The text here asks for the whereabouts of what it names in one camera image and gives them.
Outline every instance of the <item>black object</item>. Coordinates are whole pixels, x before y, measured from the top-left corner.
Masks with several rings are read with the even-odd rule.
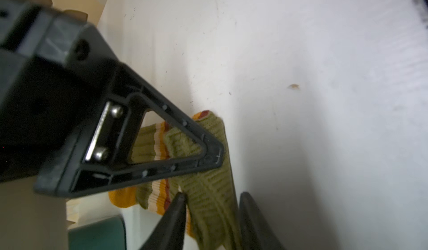
[[[239,218],[245,250],[285,250],[248,192],[241,194]]]
[[[199,156],[128,165],[145,112],[201,146]],[[78,197],[220,167],[220,141],[119,62],[90,23],[0,0],[0,182]]]
[[[186,194],[177,193],[152,234],[140,250],[183,249],[186,229]]]

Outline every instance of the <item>screw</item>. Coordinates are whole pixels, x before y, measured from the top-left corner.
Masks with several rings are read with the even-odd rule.
[[[107,159],[110,150],[107,147],[96,147],[92,157],[98,162],[103,162]]]
[[[120,105],[113,105],[110,113],[114,118],[120,118],[123,115],[123,108]]]

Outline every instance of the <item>white table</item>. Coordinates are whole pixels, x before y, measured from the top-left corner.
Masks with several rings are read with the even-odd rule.
[[[99,29],[185,113],[223,118],[236,191],[286,247],[427,249],[422,17],[412,0],[108,0]]]

